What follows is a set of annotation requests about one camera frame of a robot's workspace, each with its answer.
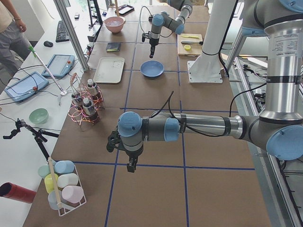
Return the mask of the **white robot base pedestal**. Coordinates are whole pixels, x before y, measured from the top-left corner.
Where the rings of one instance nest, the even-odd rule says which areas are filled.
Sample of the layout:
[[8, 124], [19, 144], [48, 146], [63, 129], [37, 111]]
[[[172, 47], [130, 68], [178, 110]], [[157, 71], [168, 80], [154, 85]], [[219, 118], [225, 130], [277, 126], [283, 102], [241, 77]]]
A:
[[189, 61], [190, 83], [222, 83], [219, 52], [224, 36], [232, 21], [238, 2], [236, 0], [215, 0], [208, 22], [201, 55]]

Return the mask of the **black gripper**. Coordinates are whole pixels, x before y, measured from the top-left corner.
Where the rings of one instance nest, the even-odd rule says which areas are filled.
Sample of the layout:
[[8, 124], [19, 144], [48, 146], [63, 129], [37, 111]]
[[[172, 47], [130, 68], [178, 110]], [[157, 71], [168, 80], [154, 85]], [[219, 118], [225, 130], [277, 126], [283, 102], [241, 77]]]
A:
[[113, 152], [114, 149], [124, 151], [129, 156], [129, 162], [126, 166], [127, 171], [130, 173], [136, 171], [138, 157], [143, 152], [143, 141], [140, 138], [140, 134], [131, 137], [123, 137], [116, 129], [108, 136], [106, 148], [108, 152]]
[[149, 44], [151, 45], [150, 56], [154, 56], [155, 48], [159, 44], [160, 34], [151, 31], [142, 33], [142, 42], [145, 42], [146, 39], [149, 39]]

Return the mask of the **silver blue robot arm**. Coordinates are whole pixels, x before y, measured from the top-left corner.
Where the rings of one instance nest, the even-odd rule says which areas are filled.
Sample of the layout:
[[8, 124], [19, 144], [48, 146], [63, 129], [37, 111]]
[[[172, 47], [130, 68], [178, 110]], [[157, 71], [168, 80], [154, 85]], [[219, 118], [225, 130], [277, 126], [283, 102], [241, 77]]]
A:
[[[192, 12], [190, 3], [168, 0], [180, 15], [173, 22], [165, 12], [155, 14], [151, 31], [143, 34], [150, 39], [153, 57], [161, 29], [167, 27], [176, 34], [183, 31], [185, 19]], [[190, 82], [214, 83], [220, 75], [219, 60], [225, 34], [228, 31], [237, 0], [214, 0], [202, 53], [189, 61]], [[193, 115], [172, 113], [169, 98], [162, 108], [149, 117], [136, 112], [119, 116], [117, 126], [108, 137], [107, 151], [123, 150], [128, 156], [127, 171], [134, 173], [138, 157], [146, 141], [176, 141], [179, 134], [195, 132], [207, 137], [232, 136], [263, 149], [284, 161], [303, 156], [303, 116], [298, 112], [298, 97], [303, 58], [303, 1], [302, 0], [245, 0], [242, 38], [267, 36], [267, 76], [265, 106], [257, 116], [232, 117], [235, 99], [230, 102], [229, 116]]]
[[150, 58], [153, 58], [155, 48], [159, 44], [162, 27], [166, 27], [178, 35], [182, 34], [185, 27], [185, 20], [191, 15], [193, 10], [190, 0], [168, 0], [167, 3], [180, 13], [175, 19], [171, 18], [165, 11], [152, 16], [151, 31], [142, 34], [143, 42], [145, 39], [149, 39], [149, 44], [151, 45]]

